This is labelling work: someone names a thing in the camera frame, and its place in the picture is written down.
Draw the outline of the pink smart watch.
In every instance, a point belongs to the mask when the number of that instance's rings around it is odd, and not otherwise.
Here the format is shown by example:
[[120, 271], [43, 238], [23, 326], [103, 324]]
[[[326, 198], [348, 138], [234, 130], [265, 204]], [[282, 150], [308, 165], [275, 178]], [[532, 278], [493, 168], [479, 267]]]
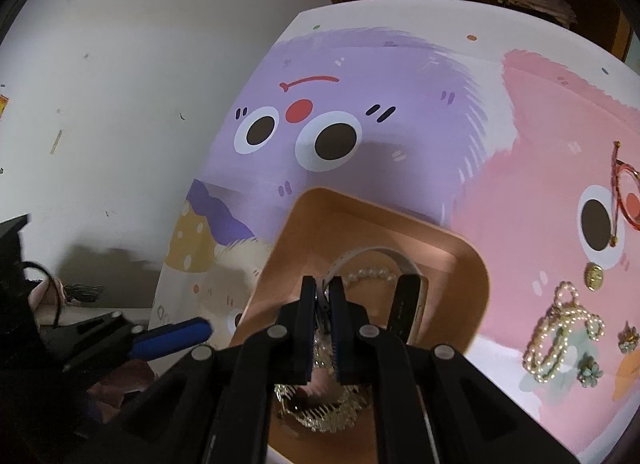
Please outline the pink smart watch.
[[318, 298], [328, 308], [328, 286], [341, 276], [344, 290], [363, 282], [384, 282], [392, 287], [392, 304], [386, 328], [408, 345], [418, 340], [424, 317], [428, 281], [418, 265], [400, 250], [370, 246], [346, 251], [318, 280]]

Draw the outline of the pink plastic tray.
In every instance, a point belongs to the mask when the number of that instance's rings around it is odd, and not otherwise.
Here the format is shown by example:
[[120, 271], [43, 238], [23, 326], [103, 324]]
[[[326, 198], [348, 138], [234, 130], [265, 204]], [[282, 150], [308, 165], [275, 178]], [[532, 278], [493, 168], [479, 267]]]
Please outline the pink plastic tray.
[[[276, 322], [279, 309], [298, 299], [304, 275], [325, 276], [344, 254], [371, 247], [400, 251], [427, 283], [424, 314], [411, 345], [428, 349], [448, 343], [464, 354], [489, 299], [489, 275], [480, 254], [462, 237], [436, 225], [324, 187], [297, 198], [232, 346]], [[395, 282], [368, 276], [349, 284], [346, 298], [366, 307], [372, 323], [386, 326], [394, 291]], [[274, 401], [269, 443], [292, 463], [375, 463], [372, 409], [361, 412], [352, 428], [319, 434], [289, 421], [291, 416], [278, 420], [278, 405]]]

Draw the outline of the gold leaf hair comb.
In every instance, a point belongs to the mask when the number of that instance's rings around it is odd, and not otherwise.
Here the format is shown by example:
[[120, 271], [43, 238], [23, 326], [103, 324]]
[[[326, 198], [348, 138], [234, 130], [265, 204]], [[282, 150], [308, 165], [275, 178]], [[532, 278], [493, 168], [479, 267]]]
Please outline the gold leaf hair comb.
[[312, 432], [340, 432], [354, 427], [360, 412], [371, 406], [369, 390], [337, 380], [331, 337], [314, 333], [314, 360], [306, 385], [274, 386], [281, 413], [291, 415]]

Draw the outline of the green flower earring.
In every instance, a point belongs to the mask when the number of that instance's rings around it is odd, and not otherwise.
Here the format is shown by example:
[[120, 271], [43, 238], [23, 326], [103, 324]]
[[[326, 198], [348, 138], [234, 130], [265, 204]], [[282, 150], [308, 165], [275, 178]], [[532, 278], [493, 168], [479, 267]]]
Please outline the green flower earring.
[[579, 362], [577, 379], [582, 388], [594, 388], [598, 386], [598, 381], [603, 376], [599, 363], [593, 356], [586, 354]]

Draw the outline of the grey flower earring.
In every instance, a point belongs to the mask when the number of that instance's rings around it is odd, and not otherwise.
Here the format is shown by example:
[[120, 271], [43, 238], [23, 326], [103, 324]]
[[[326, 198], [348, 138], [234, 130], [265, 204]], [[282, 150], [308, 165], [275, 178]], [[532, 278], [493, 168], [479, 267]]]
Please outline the grey flower earring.
[[622, 354], [631, 354], [638, 348], [639, 338], [637, 328], [626, 322], [624, 328], [617, 335], [618, 349]]

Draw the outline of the cartoon monster tablecloth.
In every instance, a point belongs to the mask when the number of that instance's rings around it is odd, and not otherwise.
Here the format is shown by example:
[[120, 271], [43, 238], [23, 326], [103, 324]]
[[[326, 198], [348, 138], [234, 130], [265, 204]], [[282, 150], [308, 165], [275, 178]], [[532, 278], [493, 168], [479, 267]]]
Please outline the cartoon monster tablecloth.
[[[195, 176], [151, 322], [206, 317], [232, 344], [300, 195], [324, 187], [462, 237], [489, 299], [471, 362], [567, 447], [603, 463], [639, 407], [639, 78], [553, 24], [456, 0], [296, 17]], [[604, 270], [589, 291], [589, 262]], [[603, 376], [582, 388], [586, 354]]]

